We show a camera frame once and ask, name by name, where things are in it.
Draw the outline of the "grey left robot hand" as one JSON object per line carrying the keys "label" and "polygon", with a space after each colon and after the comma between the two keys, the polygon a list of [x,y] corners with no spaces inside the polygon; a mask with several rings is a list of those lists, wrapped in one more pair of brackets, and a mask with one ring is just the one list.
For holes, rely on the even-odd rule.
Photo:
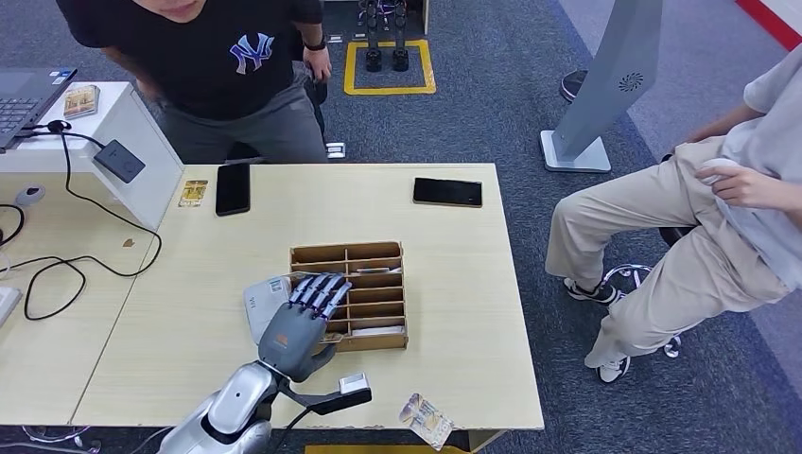
{"label": "grey left robot hand", "polygon": [[339,272],[304,273],[289,279],[290,289],[258,343],[261,362],[301,383],[334,356],[333,345],[321,348],[332,316],[352,284]]}

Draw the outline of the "person's left hand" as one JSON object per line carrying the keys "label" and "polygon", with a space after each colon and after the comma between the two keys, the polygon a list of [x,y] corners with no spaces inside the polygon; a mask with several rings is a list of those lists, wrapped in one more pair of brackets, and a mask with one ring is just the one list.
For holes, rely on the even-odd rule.
{"label": "person's left hand", "polygon": [[760,207],[766,190],[772,188],[764,175],[743,166],[706,166],[697,171],[696,178],[710,185],[718,198],[735,206]]}
{"label": "person's left hand", "polygon": [[331,77],[332,64],[326,47],[319,50],[304,48],[303,62],[318,82],[327,82]]}

